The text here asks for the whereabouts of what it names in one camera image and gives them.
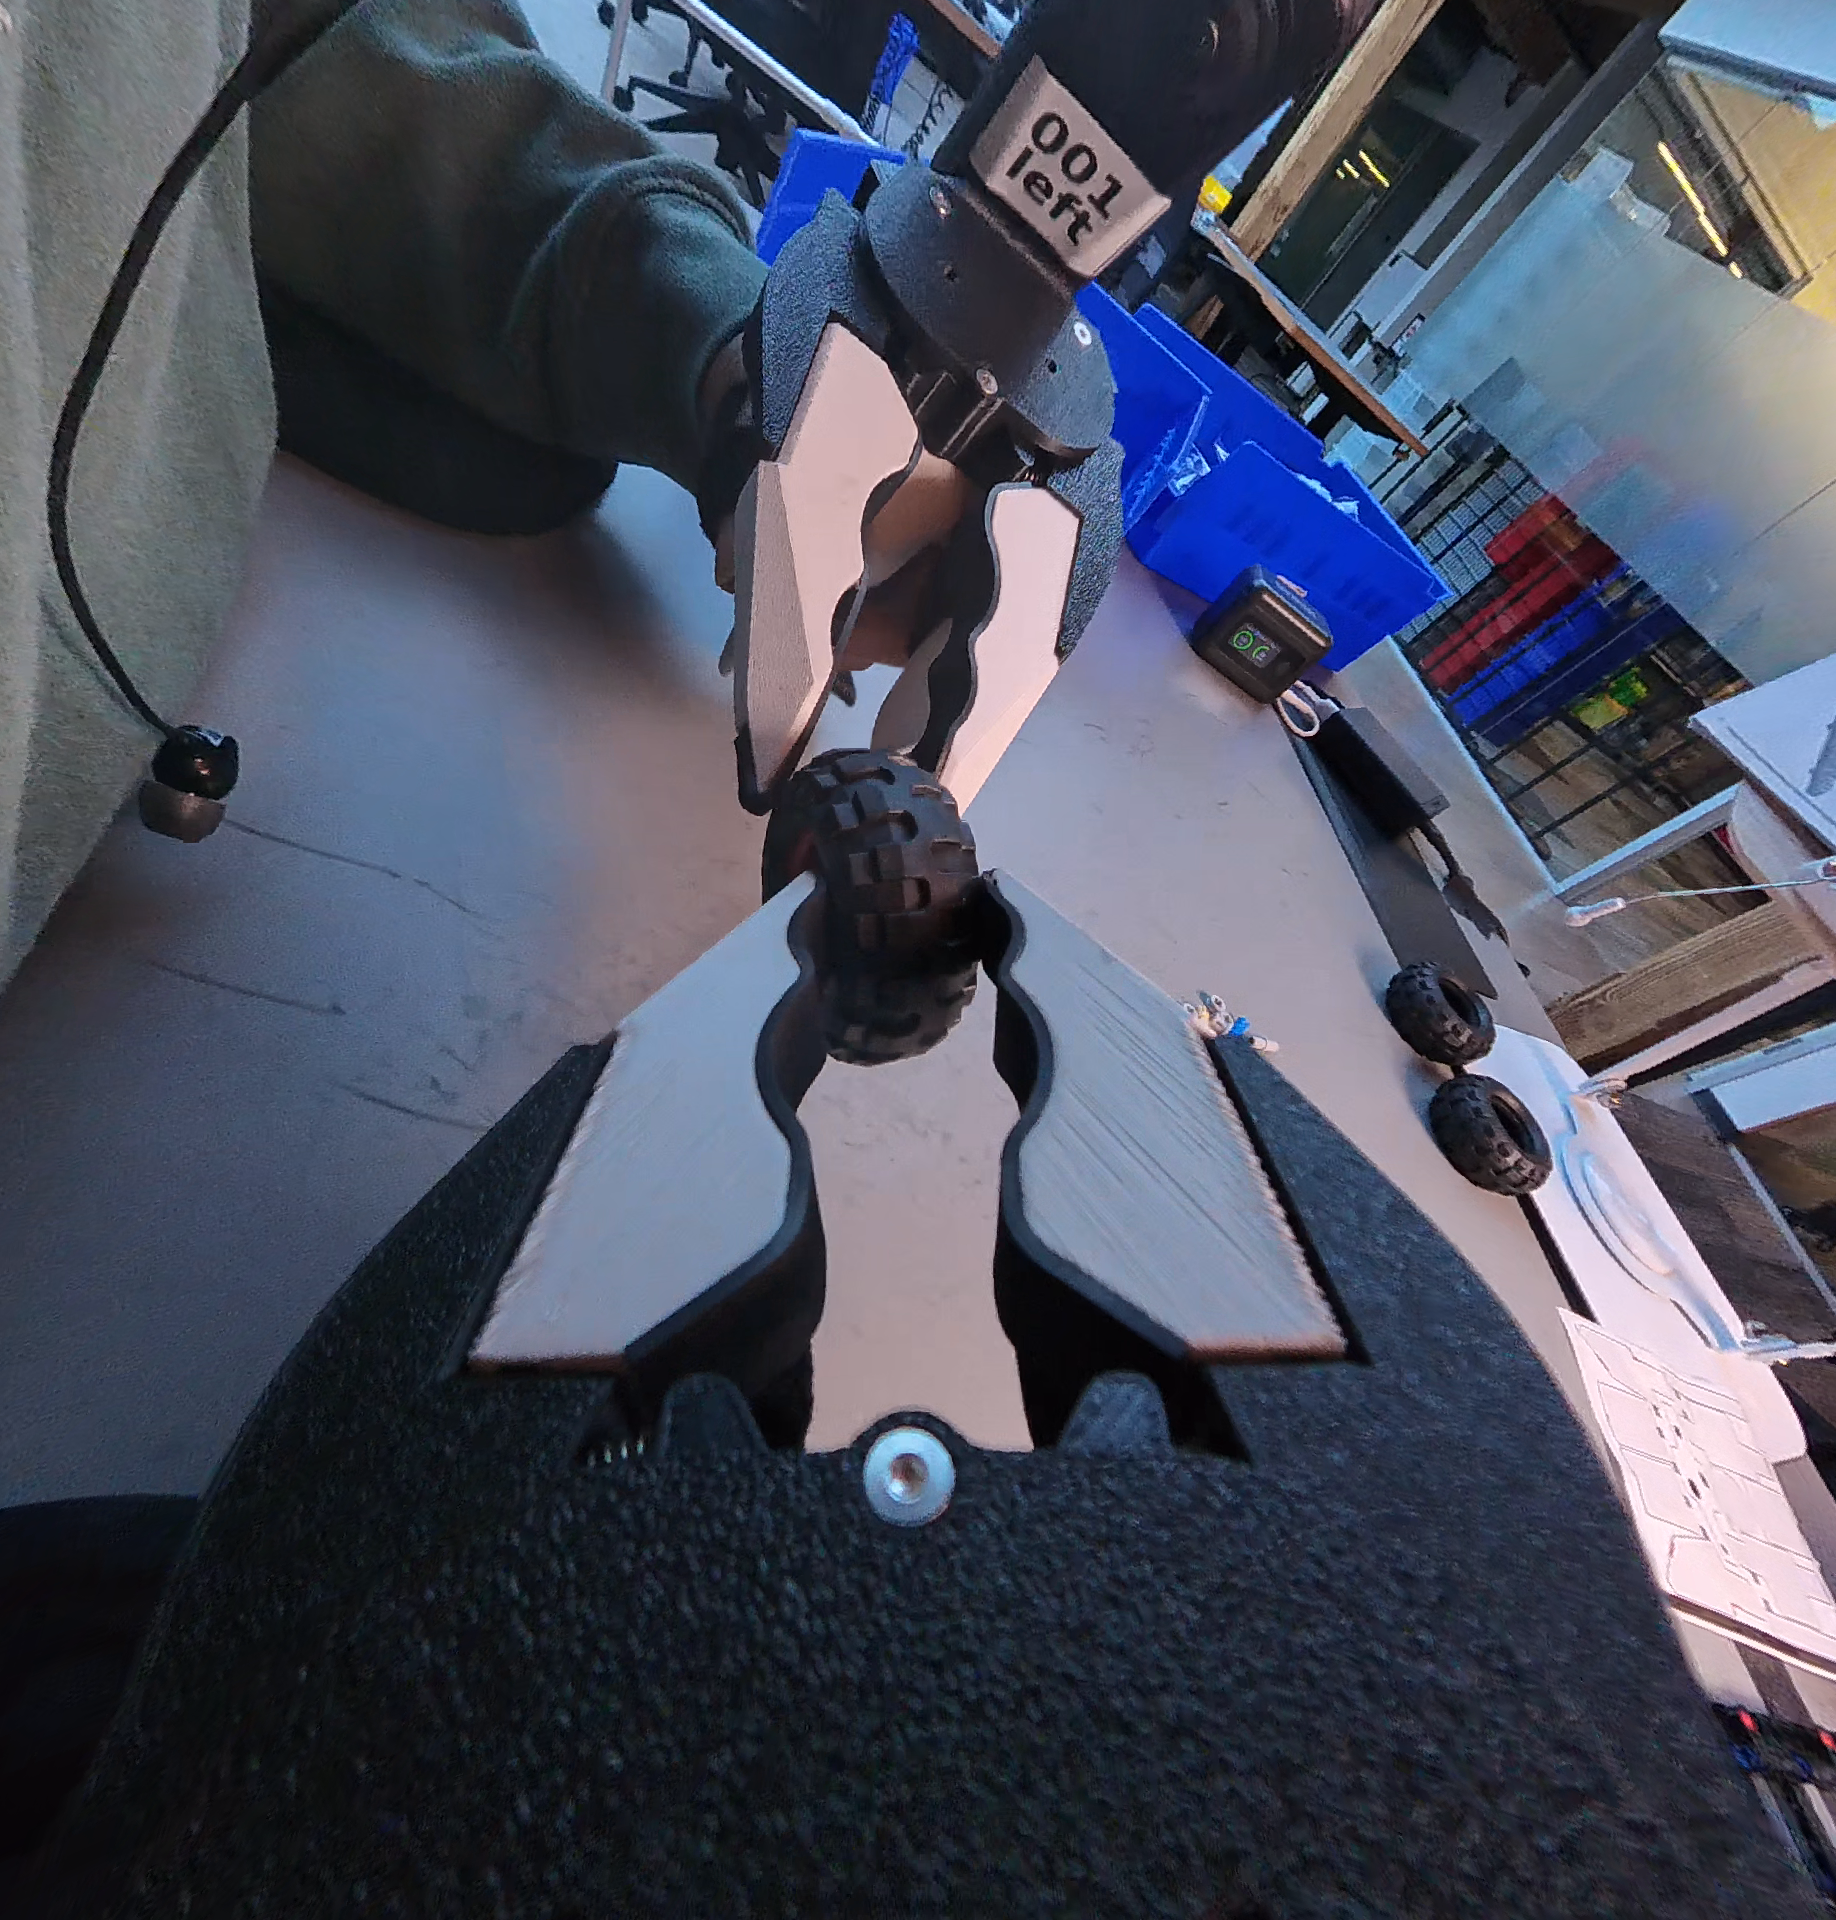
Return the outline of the person's left forearm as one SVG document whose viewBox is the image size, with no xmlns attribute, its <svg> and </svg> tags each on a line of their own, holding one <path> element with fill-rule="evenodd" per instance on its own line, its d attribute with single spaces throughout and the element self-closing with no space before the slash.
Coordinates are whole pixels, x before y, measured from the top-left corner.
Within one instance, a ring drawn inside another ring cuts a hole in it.
<svg viewBox="0 0 1836 1920">
<path fill-rule="evenodd" d="M 273 279 L 499 427 L 696 490 L 768 267 L 515 5 L 358 5 L 250 113 Z"/>
</svg>

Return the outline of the lego set box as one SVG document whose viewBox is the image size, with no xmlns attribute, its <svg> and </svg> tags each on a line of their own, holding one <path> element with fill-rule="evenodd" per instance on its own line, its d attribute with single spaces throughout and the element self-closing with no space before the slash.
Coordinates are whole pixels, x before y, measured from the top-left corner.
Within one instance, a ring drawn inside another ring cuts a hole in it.
<svg viewBox="0 0 1836 1920">
<path fill-rule="evenodd" d="M 1711 1713 L 1767 1813 L 1791 1828 L 1836 1818 L 1836 1730 L 1730 1700 Z"/>
</svg>

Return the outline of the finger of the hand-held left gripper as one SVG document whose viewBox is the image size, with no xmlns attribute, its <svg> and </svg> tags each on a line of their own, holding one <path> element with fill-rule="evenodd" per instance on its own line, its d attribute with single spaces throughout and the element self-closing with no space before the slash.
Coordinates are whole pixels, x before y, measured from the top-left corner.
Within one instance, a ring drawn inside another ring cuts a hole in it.
<svg viewBox="0 0 1836 1920">
<path fill-rule="evenodd" d="M 756 463 L 735 515 L 738 786 L 751 815 L 779 803 L 804 757 L 864 598 L 864 531 L 919 451 L 888 362 L 829 321 L 782 448 Z"/>
<path fill-rule="evenodd" d="M 993 489 L 947 545 L 944 611 L 884 698 L 873 746 L 968 810 L 1058 670 L 1083 519 L 1026 482 Z"/>
</svg>

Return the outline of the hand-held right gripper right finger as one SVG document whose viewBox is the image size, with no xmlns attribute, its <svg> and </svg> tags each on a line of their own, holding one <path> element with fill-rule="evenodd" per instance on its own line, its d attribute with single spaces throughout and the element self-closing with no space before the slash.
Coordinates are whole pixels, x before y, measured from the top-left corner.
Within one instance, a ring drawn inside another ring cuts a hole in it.
<svg viewBox="0 0 1836 1920">
<path fill-rule="evenodd" d="M 993 872 L 994 1067 L 1019 1101 L 1002 1219 L 1026 1264 L 1187 1365 L 1345 1357 L 1213 1036 Z"/>
</svg>

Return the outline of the black knobby lego tire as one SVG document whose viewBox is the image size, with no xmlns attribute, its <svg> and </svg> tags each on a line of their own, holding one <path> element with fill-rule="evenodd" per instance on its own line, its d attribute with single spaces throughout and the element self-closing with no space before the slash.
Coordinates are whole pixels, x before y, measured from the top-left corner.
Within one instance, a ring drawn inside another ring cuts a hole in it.
<svg viewBox="0 0 1836 1920">
<path fill-rule="evenodd" d="M 945 782 L 895 752 L 810 759 L 768 821 L 766 897 L 804 874 L 827 904 L 827 1054 L 878 1067 L 945 1041 L 978 994 L 983 927 L 978 843 Z"/>
<path fill-rule="evenodd" d="M 1481 1062 L 1497 1039 L 1486 996 L 1434 962 L 1393 972 L 1384 990 L 1389 1025 L 1426 1062 L 1464 1071 Z"/>
<path fill-rule="evenodd" d="M 1524 1198 L 1552 1178 L 1552 1140 L 1504 1082 L 1478 1074 L 1444 1080 L 1427 1106 L 1438 1150 L 1474 1188 Z"/>
</svg>

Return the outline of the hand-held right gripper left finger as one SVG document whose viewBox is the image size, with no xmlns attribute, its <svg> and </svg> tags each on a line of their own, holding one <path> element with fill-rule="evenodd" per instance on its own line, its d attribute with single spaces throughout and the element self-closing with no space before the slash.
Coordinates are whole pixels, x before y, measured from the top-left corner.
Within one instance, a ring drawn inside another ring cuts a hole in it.
<svg viewBox="0 0 1836 1920">
<path fill-rule="evenodd" d="M 479 1375 L 597 1375 L 633 1419 L 698 1373 L 779 1396 L 827 1240 L 799 1119 L 827 1065 L 826 894 L 795 879 L 612 1037 L 470 1347 Z"/>
</svg>

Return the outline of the lego sticker sheet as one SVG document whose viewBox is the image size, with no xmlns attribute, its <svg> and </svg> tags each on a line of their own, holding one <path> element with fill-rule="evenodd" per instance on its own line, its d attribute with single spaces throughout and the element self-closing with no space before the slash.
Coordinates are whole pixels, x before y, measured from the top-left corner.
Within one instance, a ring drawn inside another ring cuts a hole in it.
<svg viewBox="0 0 1836 1920">
<path fill-rule="evenodd" d="M 1560 1322 L 1671 1612 L 1836 1681 L 1836 1598 L 1746 1406 L 1596 1320 Z"/>
</svg>

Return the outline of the stacked red and blue crates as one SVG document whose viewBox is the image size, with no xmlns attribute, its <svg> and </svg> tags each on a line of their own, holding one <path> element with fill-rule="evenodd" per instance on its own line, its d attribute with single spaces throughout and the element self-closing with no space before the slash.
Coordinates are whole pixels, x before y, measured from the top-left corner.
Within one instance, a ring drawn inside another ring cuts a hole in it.
<svg viewBox="0 0 1836 1920">
<path fill-rule="evenodd" d="M 1487 572 L 1408 642 L 1472 752 L 1500 757 L 1610 695 L 1657 648 L 1698 637 L 1557 495 L 1486 540 Z"/>
</svg>

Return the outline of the black digital timer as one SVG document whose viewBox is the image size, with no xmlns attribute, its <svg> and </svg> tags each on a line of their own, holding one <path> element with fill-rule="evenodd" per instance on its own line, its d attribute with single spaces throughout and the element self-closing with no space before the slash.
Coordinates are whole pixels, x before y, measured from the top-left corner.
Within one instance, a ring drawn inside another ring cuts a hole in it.
<svg viewBox="0 0 1836 1920">
<path fill-rule="evenodd" d="M 1309 595 L 1253 563 L 1192 623 L 1194 653 L 1260 706 L 1274 706 L 1325 666 L 1335 637 Z"/>
</svg>

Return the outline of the white book stand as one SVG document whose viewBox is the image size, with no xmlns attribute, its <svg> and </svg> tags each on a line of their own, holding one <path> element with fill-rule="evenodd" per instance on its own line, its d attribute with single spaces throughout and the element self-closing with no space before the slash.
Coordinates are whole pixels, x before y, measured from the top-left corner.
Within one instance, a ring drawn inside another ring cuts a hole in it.
<svg viewBox="0 0 1836 1920">
<path fill-rule="evenodd" d="M 1836 856 L 1767 885 L 1775 903 L 1679 942 L 1667 954 L 1591 990 L 1568 1036 L 1595 1065 L 1563 1043 L 1506 1025 L 1487 1062 L 1533 1098 L 1555 1152 L 1555 1231 L 1579 1225 L 1596 1246 L 1568 1251 L 1583 1270 L 1617 1264 L 1665 1300 L 1712 1351 L 1766 1362 L 1836 1357 L 1836 1342 L 1805 1342 L 1744 1320 L 1719 1284 L 1621 1121 L 1621 1100 L 1657 1067 L 1679 1065 L 1760 1015 L 1836 988 Z"/>
</svg>

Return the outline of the lego instruction booklet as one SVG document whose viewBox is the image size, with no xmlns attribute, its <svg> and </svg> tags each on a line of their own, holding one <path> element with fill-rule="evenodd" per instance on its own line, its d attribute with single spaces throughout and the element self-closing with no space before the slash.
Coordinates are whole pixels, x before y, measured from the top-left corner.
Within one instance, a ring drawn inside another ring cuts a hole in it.
<svg viewBox="0 0 1836 1920">
<path fill-rule="evenodd" d="M 1751 876 L 1787 880 L 1836 856 L 1836 653 L 1704 707 L 1694 727 L 1737 772 L 1730 840 Z M 1836 907 L 1836 887 L 1810 896 Z"/>
</svg>

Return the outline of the black wrist rest pad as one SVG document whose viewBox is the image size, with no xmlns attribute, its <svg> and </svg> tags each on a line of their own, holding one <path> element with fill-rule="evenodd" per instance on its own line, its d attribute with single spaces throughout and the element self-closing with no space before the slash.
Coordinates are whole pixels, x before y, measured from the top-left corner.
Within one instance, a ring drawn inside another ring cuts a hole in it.
<svg viewBox="0 0 1836 1920">
<path fill-rule="evenodd" d="M 538 535 L 589 510 L 615 465 L 499 427 L 259 279 L 280 443 L 435 526 Z M 0 1915 L 30 1915 L 60 1815 L 88 1774 L 194 1532 L 194 1496 L 0 1509 Z"/>
</svg>

